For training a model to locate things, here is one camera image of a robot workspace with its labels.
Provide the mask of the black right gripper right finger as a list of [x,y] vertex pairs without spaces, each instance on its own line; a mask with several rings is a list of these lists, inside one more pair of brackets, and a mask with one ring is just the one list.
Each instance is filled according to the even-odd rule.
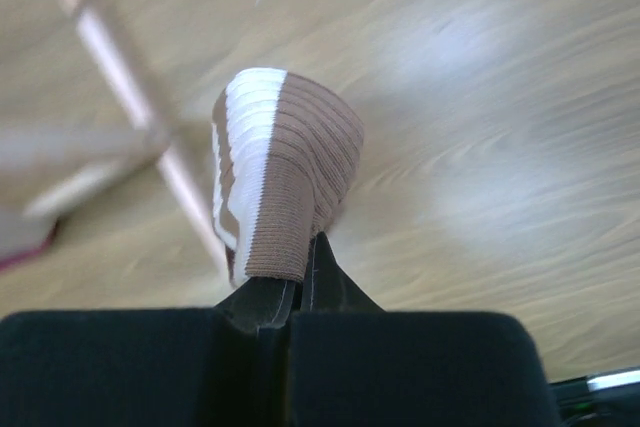
[[326,306],[337,263],[310,245],[307,305],[291,317],[291,426],[557,426],[535,342],[485,311],[345,312]]

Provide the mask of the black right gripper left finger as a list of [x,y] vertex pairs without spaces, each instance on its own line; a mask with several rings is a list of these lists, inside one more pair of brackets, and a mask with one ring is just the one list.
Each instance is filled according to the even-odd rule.
[[291,281],[213,307],[53,310],[1,322],[5,426],[279,426]]

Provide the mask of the brown striped sock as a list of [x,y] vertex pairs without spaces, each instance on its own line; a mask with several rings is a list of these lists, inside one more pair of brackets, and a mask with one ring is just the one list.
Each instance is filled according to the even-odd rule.
[[212,111],[213,227],[229,280],[300,282],[312,239],[354,181],[363,123],[338,95],[287,70],[237,73]]

